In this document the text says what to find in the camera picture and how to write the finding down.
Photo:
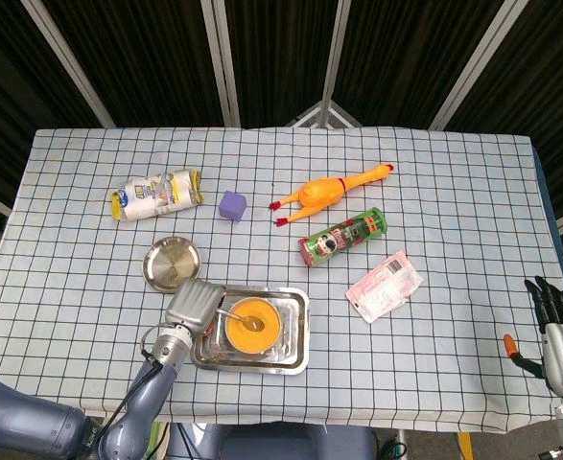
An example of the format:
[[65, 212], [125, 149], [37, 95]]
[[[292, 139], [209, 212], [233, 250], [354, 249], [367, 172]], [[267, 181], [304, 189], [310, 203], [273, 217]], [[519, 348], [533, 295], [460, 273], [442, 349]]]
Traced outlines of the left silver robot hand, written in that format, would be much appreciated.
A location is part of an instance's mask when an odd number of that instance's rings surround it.
[[165, 321], [186, 328], [192, 336], [200, 336], [208, 329], [225, 293], [224, 286], [187, 278], [171, 299]]

